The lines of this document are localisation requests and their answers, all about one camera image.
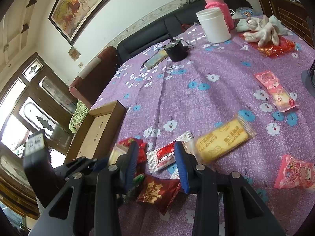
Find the white wall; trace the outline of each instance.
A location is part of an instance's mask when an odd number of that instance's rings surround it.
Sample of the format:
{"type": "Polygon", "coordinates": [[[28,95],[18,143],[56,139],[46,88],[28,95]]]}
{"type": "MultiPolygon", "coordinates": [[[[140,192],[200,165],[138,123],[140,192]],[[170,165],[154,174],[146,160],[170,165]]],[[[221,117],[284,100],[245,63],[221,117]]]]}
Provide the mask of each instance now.
{"type": "MultiPolygon", "coordinates": [[[[74,46],[81,53],[74,61],[68,51],[71,45],[62,37],[48,20],[56,0],[51,0],[43,15],[39,33],[37,52],[54,72],[68,85],[81,71],[82,62],[86,65],[100,50],[128,26],[151,11],[173,0],[110,0],[99,10],[76,40],[74,46]]],[[[261,11],[258,0],[248,0],[254,9],[261,11]]]]}

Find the small framed picture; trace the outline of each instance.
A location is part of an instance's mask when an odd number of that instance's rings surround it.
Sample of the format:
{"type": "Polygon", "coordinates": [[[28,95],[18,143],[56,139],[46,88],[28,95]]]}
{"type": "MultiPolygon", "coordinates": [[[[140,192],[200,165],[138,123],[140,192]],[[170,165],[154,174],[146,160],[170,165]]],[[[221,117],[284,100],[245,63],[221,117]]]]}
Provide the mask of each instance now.
{"type": "Polygon", "coordinates": [[[78,52],[78,50],[75,47],[71,47],[71,49],[69,50],[68,54],[70,55],[70,57],[72,57],[72,59],[74,61],[77,61],[77,59],[79,58],[79,56],[81,55],[80,52],[78,52]]]}

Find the picture frame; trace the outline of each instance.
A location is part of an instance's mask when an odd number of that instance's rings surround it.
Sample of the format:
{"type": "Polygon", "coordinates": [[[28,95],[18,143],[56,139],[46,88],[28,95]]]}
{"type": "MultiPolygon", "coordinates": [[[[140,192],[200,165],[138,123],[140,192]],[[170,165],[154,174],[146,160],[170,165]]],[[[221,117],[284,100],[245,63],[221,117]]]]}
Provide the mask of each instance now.
{"type": "Polygon", "coordinates": [[[85,26],[108,0],[56,0],[50,22],[73,45],[85,26]]]}

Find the purple tablecloth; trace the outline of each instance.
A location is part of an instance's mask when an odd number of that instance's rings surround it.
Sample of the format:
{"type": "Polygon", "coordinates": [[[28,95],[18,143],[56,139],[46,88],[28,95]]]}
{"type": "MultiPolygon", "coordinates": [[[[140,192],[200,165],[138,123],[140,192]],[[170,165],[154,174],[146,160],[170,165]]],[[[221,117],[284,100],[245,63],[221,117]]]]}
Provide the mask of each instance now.
{"type": "MultiPolygon", "coordinates": [[[[300,80],[315,52],[292,32],[285,38],[295,41],[299,51],[274,59],[262,56],[235,31],[232,36],[230,41],[210,45],[202,28],[193,26],[180,35],[195,45],[188,57],[178,63],[165,59],[147,72],[141,69],[142,63],[166,42],[152,46],[124,63],[92,108],[119,100],[128,112],[118,140],[136,136],[148,142],[149,150],[185,131],[194,136],[207,133],[243,110],[257,136],[210,166],[220,173],[239,171],[246,176],[283,229],[293,235],[313,207],[315,196],[300,188],[273,186],[284,154],[315,163],[315,100],[300,80]],[[275,107],[270,111],[271,106],[263,104],[272,105],[272,98],[264,100],[261,93],[265,89],[253,74],[265,70],[278,76],[292,97],[297,96],[299,106],[292,109],[292,116],[278,116],[275,107]]],[[[175,169],[173,165],[153,176],[170,178],[175,169]]],[[[191,235],[195,205],[196,197],[183,193],[165,216],[150,204],[123,205],[119,209],[122,235],[191,235]]],[[[219,229],[224,235],[223,222],[219,229]]]]}

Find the pink snack package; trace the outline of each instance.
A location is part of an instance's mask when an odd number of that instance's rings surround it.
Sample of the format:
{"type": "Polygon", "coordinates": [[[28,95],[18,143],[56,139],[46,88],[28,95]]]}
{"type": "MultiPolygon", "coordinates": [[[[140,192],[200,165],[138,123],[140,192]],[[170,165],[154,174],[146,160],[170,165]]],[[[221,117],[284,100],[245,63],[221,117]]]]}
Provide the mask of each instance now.
{"type": "Polygon", "coordinates": [[[280,84],[280,80],[271,71],[265,71],[254,76],[267,88],[268,93],[273,97],[274,105],[280,112],[288,111],[296,107],[295,100],[280,84]]]}
{"type": "Polygon", "coordinates": [[[274,187],[283,189],[298,186],[302,186],[310,193],[315,192],[315,164],[285,154],[274,187]]]}

